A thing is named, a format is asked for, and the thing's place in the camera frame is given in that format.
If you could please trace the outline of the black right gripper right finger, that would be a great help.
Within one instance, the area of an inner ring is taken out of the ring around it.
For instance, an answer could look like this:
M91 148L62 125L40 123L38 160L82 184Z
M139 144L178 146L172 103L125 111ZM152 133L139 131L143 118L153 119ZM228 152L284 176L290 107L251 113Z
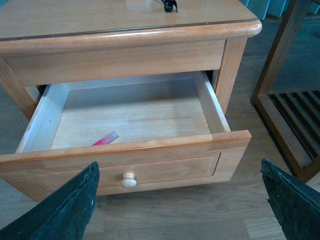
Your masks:
M261 161L268 203L288 240L320 238L320 193L278 168L268 158Z

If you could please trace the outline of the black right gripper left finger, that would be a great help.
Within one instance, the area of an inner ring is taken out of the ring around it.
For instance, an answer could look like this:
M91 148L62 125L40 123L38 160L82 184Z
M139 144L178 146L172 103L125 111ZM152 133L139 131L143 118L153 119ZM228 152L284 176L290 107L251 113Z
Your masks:
M99 165L92 162L30 211L1 229L2 240L81 240L97 201Z

